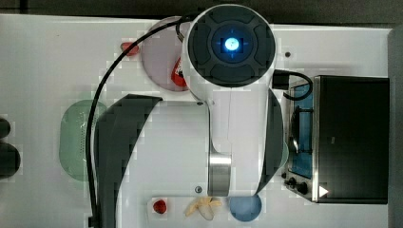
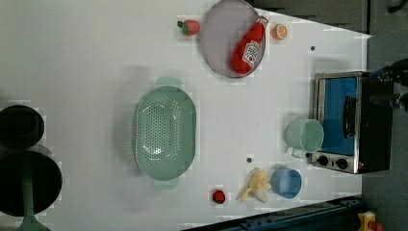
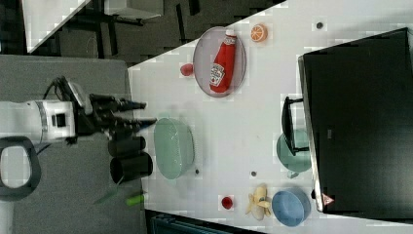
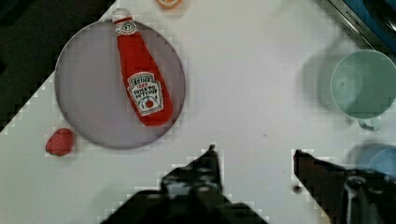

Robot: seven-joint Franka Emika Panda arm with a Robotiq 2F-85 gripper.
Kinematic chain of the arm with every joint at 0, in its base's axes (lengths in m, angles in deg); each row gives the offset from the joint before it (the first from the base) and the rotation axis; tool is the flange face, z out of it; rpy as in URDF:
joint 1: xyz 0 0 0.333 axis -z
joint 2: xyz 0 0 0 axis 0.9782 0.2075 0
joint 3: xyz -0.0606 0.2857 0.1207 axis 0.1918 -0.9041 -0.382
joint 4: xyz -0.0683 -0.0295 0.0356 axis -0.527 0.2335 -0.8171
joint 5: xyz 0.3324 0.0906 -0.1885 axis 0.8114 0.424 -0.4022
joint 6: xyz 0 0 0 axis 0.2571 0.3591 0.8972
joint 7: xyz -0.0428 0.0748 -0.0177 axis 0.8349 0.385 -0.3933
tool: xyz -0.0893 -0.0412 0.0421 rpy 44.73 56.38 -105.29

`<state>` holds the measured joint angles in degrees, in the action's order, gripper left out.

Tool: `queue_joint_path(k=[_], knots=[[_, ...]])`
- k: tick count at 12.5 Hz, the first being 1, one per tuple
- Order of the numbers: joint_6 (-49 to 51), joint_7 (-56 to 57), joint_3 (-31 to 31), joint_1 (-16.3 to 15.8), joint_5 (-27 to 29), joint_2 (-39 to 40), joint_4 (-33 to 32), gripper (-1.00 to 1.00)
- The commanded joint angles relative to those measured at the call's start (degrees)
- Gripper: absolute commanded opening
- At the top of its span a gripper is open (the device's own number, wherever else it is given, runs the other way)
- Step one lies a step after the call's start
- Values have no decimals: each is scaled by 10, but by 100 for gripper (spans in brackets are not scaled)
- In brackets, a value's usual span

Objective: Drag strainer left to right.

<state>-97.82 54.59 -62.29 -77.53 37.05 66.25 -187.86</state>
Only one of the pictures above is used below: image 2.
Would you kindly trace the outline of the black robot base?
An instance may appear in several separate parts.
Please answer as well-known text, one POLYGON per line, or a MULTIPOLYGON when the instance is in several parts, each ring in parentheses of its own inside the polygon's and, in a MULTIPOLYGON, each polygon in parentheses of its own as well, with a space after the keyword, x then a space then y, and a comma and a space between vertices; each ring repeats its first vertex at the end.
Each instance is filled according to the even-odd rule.
POLYGON ((33 108, 13 105, 1 111, 1 212, 24 216, 23 170, 31 170, 34 213, 49 208, 59 197, 63 175, 50 151, 39 144, 44 120, 33 108))

